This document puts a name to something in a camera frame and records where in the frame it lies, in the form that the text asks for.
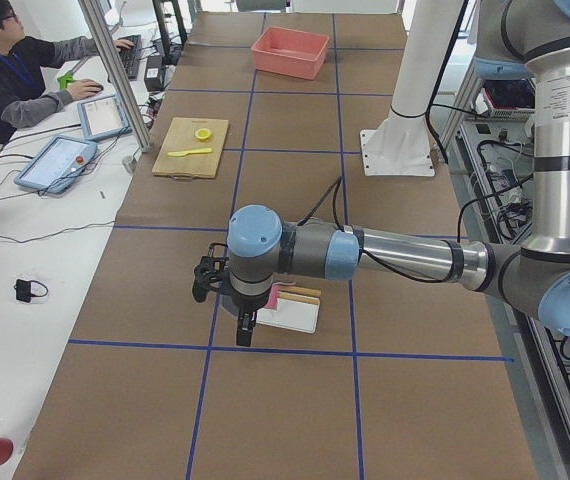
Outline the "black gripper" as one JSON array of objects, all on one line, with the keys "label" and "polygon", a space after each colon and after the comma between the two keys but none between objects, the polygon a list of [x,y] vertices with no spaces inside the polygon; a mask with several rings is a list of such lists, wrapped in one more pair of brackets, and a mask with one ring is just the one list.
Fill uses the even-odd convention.
[{"label": "black gripper", "polygon": [[210,243],[207,253],[201,257],[194,267],[192,296],[197,303],[203,303],[210,292],[223,297],[221,304],[230,315],[238,315],[236,330],[236,345],[250,347],[254,327],[256,325],[255,311],[240,311],[235,303],[236,290],[233,288],[226,255],[227,245],[220,242]]}]

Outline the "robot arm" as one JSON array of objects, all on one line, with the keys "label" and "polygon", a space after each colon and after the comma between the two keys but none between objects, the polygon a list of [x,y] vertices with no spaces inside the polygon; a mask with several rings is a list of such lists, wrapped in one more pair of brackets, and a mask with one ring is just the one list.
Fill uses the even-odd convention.
[{"label": "robot arm", "polygon": [[478,74],[536,81],[533,216],[519,245],[423,239],[316,220],[283,221],[262,205],[230,219],[228,253],[208,254],[192,294],[231,299],[236,341],[251,342],[276,274],[348,280],[379,268],[424,283],[458,282],[498,298],[570,337],[570,1],[485,1]]}]

